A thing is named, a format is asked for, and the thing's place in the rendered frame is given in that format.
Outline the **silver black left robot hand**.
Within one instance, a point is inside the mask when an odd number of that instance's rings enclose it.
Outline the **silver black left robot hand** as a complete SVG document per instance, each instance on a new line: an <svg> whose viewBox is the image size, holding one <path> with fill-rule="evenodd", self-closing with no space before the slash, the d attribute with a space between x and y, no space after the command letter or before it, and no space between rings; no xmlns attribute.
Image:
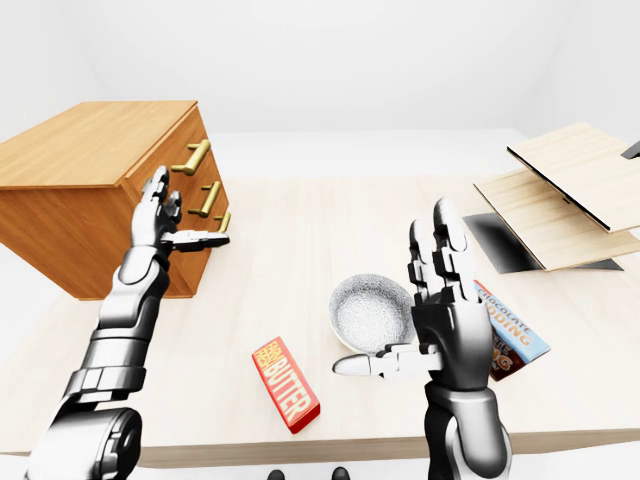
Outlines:
<svg viewBox="0 0 640 480"><path fill-rule="evenodd" d="M169 171L161 165L145 183L142 198L134 210L131 248L125 254L125 263L153 258L155 255L166 260L172 250L195 252L230 243L226 233L179 231L181 194L174 190L167 195L168 187Z"/></svg>

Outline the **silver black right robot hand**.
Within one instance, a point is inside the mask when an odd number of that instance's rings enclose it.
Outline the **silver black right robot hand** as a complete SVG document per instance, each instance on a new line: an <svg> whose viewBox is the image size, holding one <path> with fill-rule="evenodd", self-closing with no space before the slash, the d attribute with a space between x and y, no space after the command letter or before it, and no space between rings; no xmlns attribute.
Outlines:
<svg viewBox="0 0 640 480"><path fill-rule="evenodd" d="M392 344L374 356L344 357L334 363L334 373L390 379L428 372L455 391L487 386L491 324L474 287L471 246L450 199L436 202L433 224L417 219L409 231L408 272L417 287L411 315L419 345Z"/></svg>

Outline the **patterned grey bowl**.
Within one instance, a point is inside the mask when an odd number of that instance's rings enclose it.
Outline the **patterned grey bowl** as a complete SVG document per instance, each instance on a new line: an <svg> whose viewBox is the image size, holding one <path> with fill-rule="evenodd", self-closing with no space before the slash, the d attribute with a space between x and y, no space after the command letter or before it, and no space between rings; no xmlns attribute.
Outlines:
<svg viewBox="0 0 640 480"><path fill-rule="evenodd" d="M409 293L396 282L359 274L334 289L329 316L334 332L348 348L374 355L388 344L414 340L411 307Z"/></svg>

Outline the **wooden cabinet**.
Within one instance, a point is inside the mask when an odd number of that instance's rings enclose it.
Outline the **wooden cabinet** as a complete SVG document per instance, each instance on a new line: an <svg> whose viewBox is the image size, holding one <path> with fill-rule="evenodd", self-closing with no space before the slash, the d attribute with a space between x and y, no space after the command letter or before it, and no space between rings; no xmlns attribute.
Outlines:
<svg viewBox="0 0 640 480"><path fill-rule="evenodd" d="M0 143L0 243L73 297L105 297L136 206L123 180L194 106L83 102Z"/></svg>

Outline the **blue chocolate pudding box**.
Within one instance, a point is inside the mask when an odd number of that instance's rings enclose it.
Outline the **blue chocolate pudding box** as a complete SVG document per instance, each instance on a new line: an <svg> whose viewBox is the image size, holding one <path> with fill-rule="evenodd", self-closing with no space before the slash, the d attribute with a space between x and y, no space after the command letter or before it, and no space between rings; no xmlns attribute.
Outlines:
<svg viewBox="0 0 640 480"><path fill-rule="evenodd" d="M484 285L475 280L493 332L490 376L500 381L550 351L550 346Z"/></svg>

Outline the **red butter box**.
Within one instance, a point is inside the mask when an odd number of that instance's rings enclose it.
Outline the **red butter box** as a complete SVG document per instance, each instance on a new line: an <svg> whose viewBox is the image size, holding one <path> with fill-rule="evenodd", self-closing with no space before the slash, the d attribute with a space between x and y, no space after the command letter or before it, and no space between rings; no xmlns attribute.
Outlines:
<svg viewBox="0 0 640 480"><path fill-rule="evenodd" d="M254 351L252 359L282 420L292 434L297 434L321 410L297 362L281 337Z"/></svg>

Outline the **pale wood board, black edge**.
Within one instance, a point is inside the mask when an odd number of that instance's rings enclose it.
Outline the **pale wood board, black edge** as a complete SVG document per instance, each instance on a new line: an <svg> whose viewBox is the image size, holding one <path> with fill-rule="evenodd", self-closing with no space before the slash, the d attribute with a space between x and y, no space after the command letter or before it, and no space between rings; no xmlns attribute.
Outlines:
<svg viewBox="0 0 640 480"><path fill-rule="evenodd" d="M629 146L580 122L508 151L604 229L640 227L640 141Z"/></svg>

